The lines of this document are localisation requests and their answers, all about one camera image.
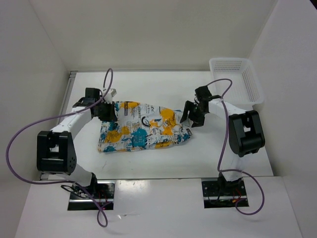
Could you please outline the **white teal yellow patterned shorts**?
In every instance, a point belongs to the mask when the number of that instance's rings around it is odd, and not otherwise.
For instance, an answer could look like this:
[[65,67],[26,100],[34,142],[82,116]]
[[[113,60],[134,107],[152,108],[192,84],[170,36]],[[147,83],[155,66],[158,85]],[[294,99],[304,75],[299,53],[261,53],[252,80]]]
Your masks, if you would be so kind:
[[161,149],[189,140],[192,132],[181,121],[182,111],[139,102],[116,101],[117,121],[103,121],[99,152]]

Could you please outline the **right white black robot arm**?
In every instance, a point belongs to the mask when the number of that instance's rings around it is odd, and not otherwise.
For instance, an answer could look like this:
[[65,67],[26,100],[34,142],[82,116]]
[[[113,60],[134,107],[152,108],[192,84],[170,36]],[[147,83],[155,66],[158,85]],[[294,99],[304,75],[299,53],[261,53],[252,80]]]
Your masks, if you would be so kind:
[[195,96],[194,102],[185,102],[181,122],[188,120],[191,127],[201,127],[206,114],[214,114],[225,121],[225,142],[217,165],[217,189],[228,195],[241,182],[247,159],[265,145],[261,119],[255,110],[238,108],[220,95],[212,95],[207,86],[197,88]]

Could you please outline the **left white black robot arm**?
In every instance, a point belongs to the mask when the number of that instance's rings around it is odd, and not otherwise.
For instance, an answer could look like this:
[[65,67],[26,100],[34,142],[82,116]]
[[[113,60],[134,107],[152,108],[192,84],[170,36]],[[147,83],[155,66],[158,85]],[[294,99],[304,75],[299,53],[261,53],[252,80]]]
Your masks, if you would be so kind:
[[116,95],[113,88],[101,91],[86,88],[85,96],[76,102],[70,115],[49,131],[41,131],[37,136],[37,169],[47,174],[57,175],[73,183],[80,184],[81,192],[87,198],[97,196],[102,187],[93,172],[77,163],[73,139],[93,118],[115,122]]

